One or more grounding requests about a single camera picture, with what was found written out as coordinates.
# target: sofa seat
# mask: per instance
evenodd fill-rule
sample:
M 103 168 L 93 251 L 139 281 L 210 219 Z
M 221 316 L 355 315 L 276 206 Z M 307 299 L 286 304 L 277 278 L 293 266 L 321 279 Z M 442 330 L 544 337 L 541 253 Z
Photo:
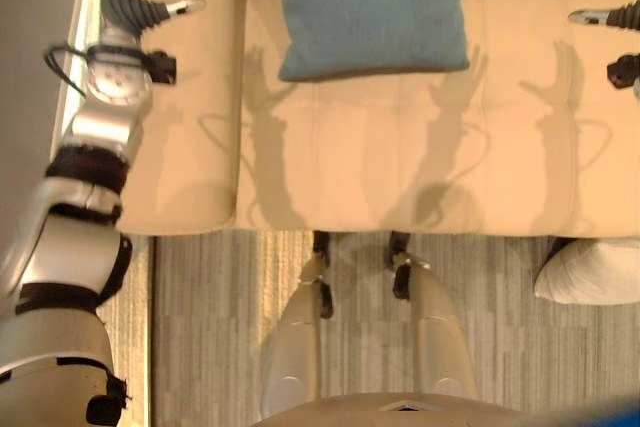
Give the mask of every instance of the sofa seat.
M 606 65 L 638 34 L 570 24 L 633 0 L 463 0 L 471 67 L 287 83 L 281 0 L 206 0 L 145 33 L 155 86 L 119 227 L 640 235 L 640 107 Z
M 288 83 L 281 0 L 247 0 L 234 226 L 640 233 L 640 108 L 606 64 L 630 0 L 463 0 L 471 68 Z

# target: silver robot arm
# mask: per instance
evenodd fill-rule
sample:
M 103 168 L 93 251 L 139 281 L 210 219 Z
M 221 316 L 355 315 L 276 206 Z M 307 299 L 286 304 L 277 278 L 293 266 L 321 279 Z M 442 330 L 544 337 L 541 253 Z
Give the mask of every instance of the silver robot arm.
M 126 384 L 113 372 L 96 307 L 121 287 L 129 238 L 115 228 L 153 82 L 172 59 L 140 51 L 142 32 L 203 0 L 102 0 L 82 108 L 0 263 L 0 425 L 116 426 Z

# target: floor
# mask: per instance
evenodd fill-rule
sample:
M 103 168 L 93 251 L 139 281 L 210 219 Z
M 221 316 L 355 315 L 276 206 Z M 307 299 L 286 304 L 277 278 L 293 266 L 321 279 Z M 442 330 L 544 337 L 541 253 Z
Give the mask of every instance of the floor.
M 323 394 L 413 388 L 409 306 L 383 267 L 387 233 L 334 235 L 336 312 L 323 323 Z M 307 260 L 308 232 L 162 239 L 154 291 L 157 427 L 259 420 L 263 344 Z M 640 395 L 640 305 L 533 297 L 546 238 L 415 236 L 410 250 L 451 289 L 482 399 L 547 412 Z

